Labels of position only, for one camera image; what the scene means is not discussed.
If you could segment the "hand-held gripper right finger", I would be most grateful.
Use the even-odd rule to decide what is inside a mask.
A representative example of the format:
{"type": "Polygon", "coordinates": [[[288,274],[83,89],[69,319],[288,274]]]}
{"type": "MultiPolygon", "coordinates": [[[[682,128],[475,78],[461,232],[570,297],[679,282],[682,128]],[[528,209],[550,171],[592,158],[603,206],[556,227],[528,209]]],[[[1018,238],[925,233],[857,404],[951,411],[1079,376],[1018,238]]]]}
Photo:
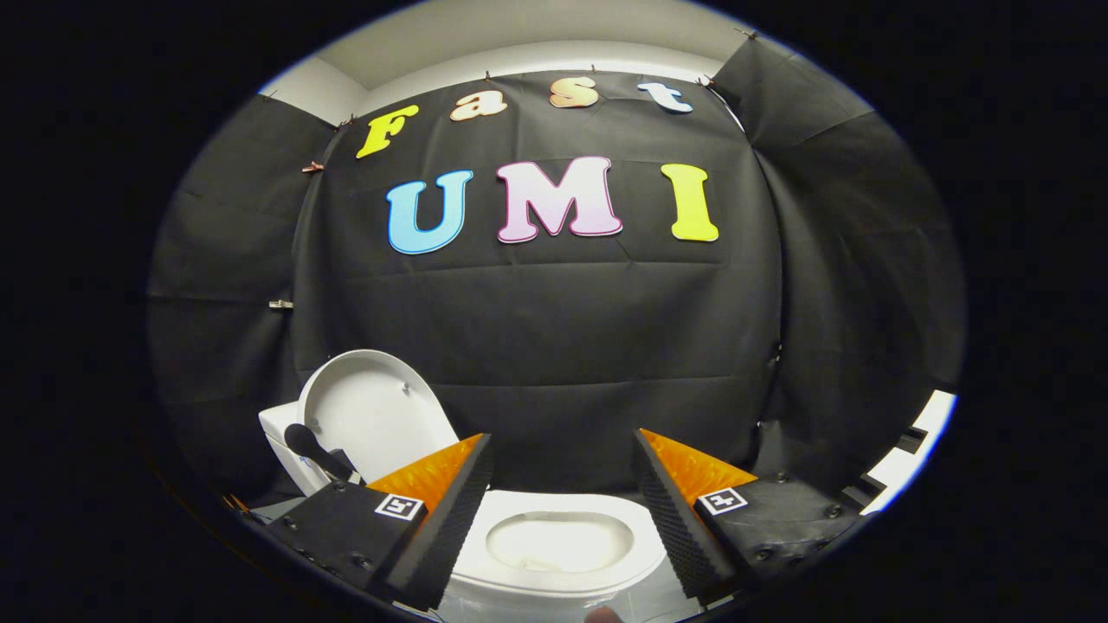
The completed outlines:
{"type": "Polygon", "coordinates": [[[760,477],[638,429],[632,470],[683,592],[701,603],[779,588],[861,521],[787,473],[760,477]]]}

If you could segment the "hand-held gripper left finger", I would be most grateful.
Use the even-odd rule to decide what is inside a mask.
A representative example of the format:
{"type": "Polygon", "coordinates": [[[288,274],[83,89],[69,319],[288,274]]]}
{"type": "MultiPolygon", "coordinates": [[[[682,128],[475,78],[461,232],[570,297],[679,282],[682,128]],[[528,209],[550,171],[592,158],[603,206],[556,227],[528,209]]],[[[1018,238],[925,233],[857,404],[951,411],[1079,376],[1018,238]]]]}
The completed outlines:
{"type": "Polygon", "coordinates": [[[356,594],[435,610],[486,496],[491,440],[471,435],[372,484],[334,481],[269,522],[268,537],[356,594]]]}

